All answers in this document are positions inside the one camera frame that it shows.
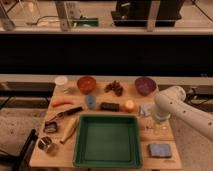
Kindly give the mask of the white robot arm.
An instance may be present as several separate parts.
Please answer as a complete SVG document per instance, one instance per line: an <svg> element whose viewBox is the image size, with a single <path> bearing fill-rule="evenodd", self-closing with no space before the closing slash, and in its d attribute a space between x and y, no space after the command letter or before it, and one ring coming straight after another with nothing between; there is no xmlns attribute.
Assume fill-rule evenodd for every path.
<svg viewBox="0 0 213 171"><path fill-rule="evenodd" d="M151 109L154 121L162 123L174 115L213 141L213 115L186 104L185 99L186 92L180 86L159 91Z"/></svg>

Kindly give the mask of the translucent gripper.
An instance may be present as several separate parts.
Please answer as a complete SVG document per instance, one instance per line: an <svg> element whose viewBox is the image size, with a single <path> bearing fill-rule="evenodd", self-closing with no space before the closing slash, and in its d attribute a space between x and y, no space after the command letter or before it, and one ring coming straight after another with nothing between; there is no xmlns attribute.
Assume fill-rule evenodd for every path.
<svg viewBox="0 0 213 171"><path fill-rule="evenodd" d="M153 115L153 128L154 128L154 134L159 135L163 131L166 131L168 129L168 126L166 125L166 122L168 121L168 117L160 117L158 115Z"/></svg>

